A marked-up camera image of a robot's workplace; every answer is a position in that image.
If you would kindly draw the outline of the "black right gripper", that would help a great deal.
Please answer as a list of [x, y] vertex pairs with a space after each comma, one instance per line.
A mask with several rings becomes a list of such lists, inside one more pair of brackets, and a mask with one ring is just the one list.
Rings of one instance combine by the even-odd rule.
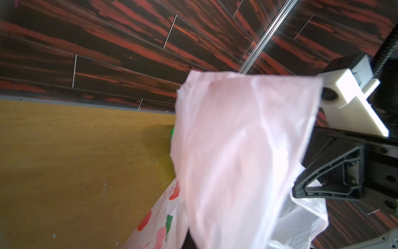
[[398, 141], [316, 127], [304, 157], [294, 198], [361, 201], [398, 213]]

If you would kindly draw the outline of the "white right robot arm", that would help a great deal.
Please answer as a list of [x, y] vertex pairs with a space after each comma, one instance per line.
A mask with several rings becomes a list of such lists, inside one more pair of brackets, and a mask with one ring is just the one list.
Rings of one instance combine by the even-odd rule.
[[293, 199], [320, 214], [316, 201], [361, 201], [398, 213], [398, 61], [392, 29], [374, 58], [334, 59], [319, 74], [321, 108], [329, 123], [315, 128], [292, 188]]

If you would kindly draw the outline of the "pink printed plastic bag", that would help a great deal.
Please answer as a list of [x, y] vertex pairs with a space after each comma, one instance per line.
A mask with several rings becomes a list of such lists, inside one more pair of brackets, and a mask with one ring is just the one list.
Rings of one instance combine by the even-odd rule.
[[176, 178], [126, 249], [308, 249], [329, 224], [324, 199], [299, 200], [320, 103], [319, 77], [191, 71], [177, 91]]

